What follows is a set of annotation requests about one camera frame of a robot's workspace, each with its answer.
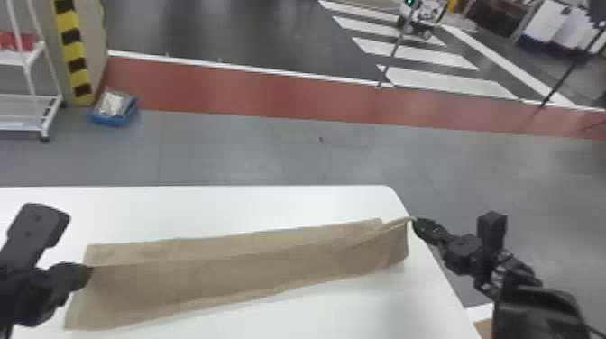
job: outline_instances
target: paper bag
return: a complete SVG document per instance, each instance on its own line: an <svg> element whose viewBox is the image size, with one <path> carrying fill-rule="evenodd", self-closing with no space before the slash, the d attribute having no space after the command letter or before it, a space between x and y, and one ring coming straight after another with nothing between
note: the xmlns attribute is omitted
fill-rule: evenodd
<svg viewBox="0 0 606 339"><path fill-rule="evenodd" d="M89 245L67 329L104 330L371 273L408 255L408 218Z"/></svg>

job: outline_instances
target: floor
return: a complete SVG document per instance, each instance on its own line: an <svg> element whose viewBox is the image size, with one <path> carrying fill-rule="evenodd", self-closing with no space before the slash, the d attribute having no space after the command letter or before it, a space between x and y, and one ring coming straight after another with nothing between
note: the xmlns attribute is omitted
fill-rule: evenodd
<svg viewBox="0 0 606 339"><path fill-rule="evenodd" d="M70 108L49 144L0 140L0 186L384 184L454 233L508 214L507 246L606 323L606 117L520 100L548 77L445 27L407 39L417 53L384 79L397 88L375 89L388 64L376 42L393 39L381 14L312 0L104 4L112 48L139 54L112 57L106 83L140 96L142 113L113 129ZM463 79L405 83L415 72ZM488 301L446 274L467 307Z"/></svg>
<svg viewBox="0 0 606 339"><path fill-rule="evenodd" d="M397 15L332 1L105 0L112 50L184 60L296 71L397 87L536 102L556 79L535 68L493 58L474 33L436 27L428 41L407 36L389 58ZM556 94L558 105L592 105L583 96Z"/></svg>
<svg viewBox="0 0 606 339"><path fill-rule="evenodd" d="M402 3L400 0L347 0L341 2L344 4L350 4L382 11L393 10L399 7L399 5Z"/></svg>
<svg viewBox="0 0 606 339"><path fill-rule="evenodd" d="M479 29L473 36L546 84L555 84L572 63L563 56L557 57L541 50L530 51L512 46L506 39L483 29ZM577 105L592 106L593 101L602 95L604 88L606 88L606 60L603 57L594 57L579 65L559 92Z"/></svg>
<svg viewBox="0 0 606 339"><path fill-rule="evenodd" d="M0 185L385 184L459 234L485 211L509 214L507 246L606 321L606 142L168 112L113 129L74 109L53 132L49 144L0 142ZM488 301L446 274L467 307Z"/></svg>

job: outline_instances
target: yellow and black striped pillar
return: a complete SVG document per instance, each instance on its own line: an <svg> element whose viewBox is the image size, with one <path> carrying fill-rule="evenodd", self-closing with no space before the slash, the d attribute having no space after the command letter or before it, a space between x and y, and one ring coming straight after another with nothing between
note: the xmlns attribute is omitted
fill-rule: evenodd
<svg viewBox="0 0 606 339"><path fill-rule="evenodd" d="M87 50L82 41L80 20L74 0L54 0L63 61L69 73L69 85L73 91L74 102L79 105L91 105L95 93L90 80L87 65Z"/></svg>

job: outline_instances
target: blue bin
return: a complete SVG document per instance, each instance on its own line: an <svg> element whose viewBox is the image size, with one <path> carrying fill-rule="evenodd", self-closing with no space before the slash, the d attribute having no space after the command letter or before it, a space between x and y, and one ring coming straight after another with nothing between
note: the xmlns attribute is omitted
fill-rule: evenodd
<svg viewBox="0 0 606 339"><path fill-rule="evenodd" d="M112 127L124 127L131 123L133 117L139 112L139 98L134 97L131 99L131 102L128 104L128 108L124 111L124 115L122 116L107 116L101 115L95 112L94 109L88 111L87 116L90 121L95 124L104 124L106 126Z"/></svg>

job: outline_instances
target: robotic arm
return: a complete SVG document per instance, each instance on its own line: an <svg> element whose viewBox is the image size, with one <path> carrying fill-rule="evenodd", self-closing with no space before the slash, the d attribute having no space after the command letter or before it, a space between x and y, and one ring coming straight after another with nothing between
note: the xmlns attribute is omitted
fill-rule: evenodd
<svg viewBox="0 0 606 339"><path fill-rule="evenodd" d="M11 337L14 325L34 327L65 305L69 293L86 286L92 269L61 262L36 268L42 253L63 235L69 216L48 206L27 204L8 229L0 250L0 339ZM588 339L588 326L574 297L542 287L535 272L504 249L507 217L489 212L478 218L477 235L450 234L429 219L417 219L418 237L436 246L445 266L469 275L473 286L494 300L492 338Z"/></svg>
<svg viewBox="0 0 606 339"><path fill-rule="evenodd" d="M449 270L471 276L473 287L494 300L493 339L589 339L590 332L606 338L583 321L571 294L544 288L532 268L503 247L505 215L480 216L477 235L452 235L429 219L417 219L413 228L437 247Z"/></svg>
<svg viewBox="0 0 606 339"><path fill-rule="evenodd" d="M8 229L0 250L0 339L11 337L14 325L35 327L62 307L69 293L84 288L92 269L61 262L41 270L36 264L45 249L63 235L69 215L27 204Z"/></svg>

